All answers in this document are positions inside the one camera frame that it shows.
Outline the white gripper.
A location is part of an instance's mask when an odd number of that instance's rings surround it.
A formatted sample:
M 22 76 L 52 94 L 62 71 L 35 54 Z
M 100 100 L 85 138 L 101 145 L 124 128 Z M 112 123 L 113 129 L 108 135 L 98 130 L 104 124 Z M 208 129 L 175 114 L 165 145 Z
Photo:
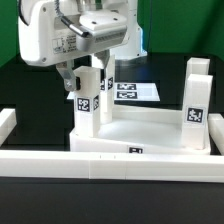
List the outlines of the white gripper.
M 77 57 L 95 51 L 94 33 L 82 23 L 84 13 L 77 0 L 17 0 L 21 58 L 30 66 L 51 66 L 64 80 L 66 91 L 80 89 L 74 73 Z M 104 69 L 108 50 L 95 54 L 95 66 Z

